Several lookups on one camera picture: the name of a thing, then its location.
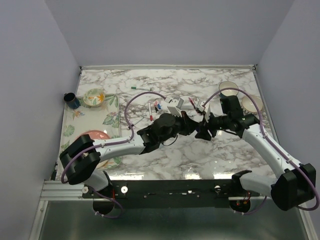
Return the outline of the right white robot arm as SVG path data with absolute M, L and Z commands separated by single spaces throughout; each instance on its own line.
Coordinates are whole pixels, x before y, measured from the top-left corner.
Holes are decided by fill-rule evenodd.
M 250 170 L 235 173 L 230 183 L 230 191 L 241 196 L 253 191 L 270 197 L 283 211 L 312 199 L 316 194 L 316 169 L 311 164 L 302 164 L 286 152 L 273 138 L 269 137 L 261 121 L 253 114 L 244 114 L 239 99 L 228 96 L 220 99 L 222 116 L 214 116 L 207 102 L 196 106 L 203 119 L 195 137 L 211 140 L 218 131 L 231 131 L 250 144 L 270 166 L 275 177 L 254 174 Z

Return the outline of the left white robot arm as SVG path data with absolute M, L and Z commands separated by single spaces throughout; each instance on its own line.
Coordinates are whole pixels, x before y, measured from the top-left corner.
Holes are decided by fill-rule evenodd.
M 132 136 L 93 140 L 88 134 L 78 137 L 59 156 L 63 166 L 63 184 L 85 184 L 101 198 L 111 191 L 106 173 L 97 170 L 100 162 L 127 156 L 142 155 L 158 149 L 162 143 L 177 135 L 188 136 L 199 127 L 185 111 L 181 116 L 163 113 L 151 125 L 135 132 Z

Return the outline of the orange capped highlighter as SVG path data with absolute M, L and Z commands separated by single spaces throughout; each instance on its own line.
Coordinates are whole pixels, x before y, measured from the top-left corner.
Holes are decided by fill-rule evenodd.
M 192 105 L 183 105 L 180 109 L 182 111 L 187 111 L 187 110 L 194 110 L 195 108 Z

